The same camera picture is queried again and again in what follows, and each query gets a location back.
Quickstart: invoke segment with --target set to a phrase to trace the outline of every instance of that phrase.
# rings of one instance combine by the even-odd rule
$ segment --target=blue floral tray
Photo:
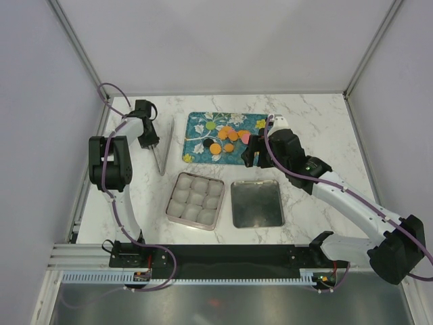
[[[218,155],[212,155],[210,150],[204,147],[203,140],[210,138],[224,148],[225,144],[231,143],[230,140],[222,141],[217,136],[224,126],[233,127],[236,131],[247,130],[251,134],[258,134],[258,130],[265,127],[266,118],[267,114],[190,113],[183,144],[183,161],[198,164],[243,165],[241,153],[246,149],[246,144],[243,144],[240,139],[233,143],[235,146],[233,152],[221,152]]]

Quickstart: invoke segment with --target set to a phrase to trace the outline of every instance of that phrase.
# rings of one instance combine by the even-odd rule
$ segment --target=white wall
[[[58,0],[128,93],[343,91],[392,0]]]
[[[386,207],[422,219],[433,251],[433,1],[404,2],[350,98]],[[424,259],[417,271],[433,276]],[[422,284],[433,305],[433,283]]]
[[[0,44],[0,323],[23,325],[102,107],[44,0],[2,0]]]

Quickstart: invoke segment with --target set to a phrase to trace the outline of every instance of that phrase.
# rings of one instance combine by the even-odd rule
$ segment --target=white marble surface
[[[134,103],[138,97],[132,97]],[[232,165],[188,164],[181,159],[187,116],[190,112],[280,113],[289,121],[307,154],[330,164],[352,186],[373,197],[355,134],[341,95],[216,95],[146,97],[155,103],[163,120],[174,116],[175,132],[166,174],[160,176],[152,153],[138,142],[130,146],[133,163],[131,200],[138,224],[147,243],[162,244],[307,244],[325,230],[365,237],[353,223],[329,205],[290,185],[276,169],[245,168]],[[125,101],[117,97],[113,106],[127,112]],[[119,124],[111,114],[107,130]],[[225,196],[214,231],[199,230],[170,222],[164,214],[174,182],[181,171],[222,179]],[[285,224],[283,227],[237,229],[231,215],[233,181],[276,179],[281,190]],[[78,243],[101,243],[114,238],[114,223],[108,204],[91,186]]]

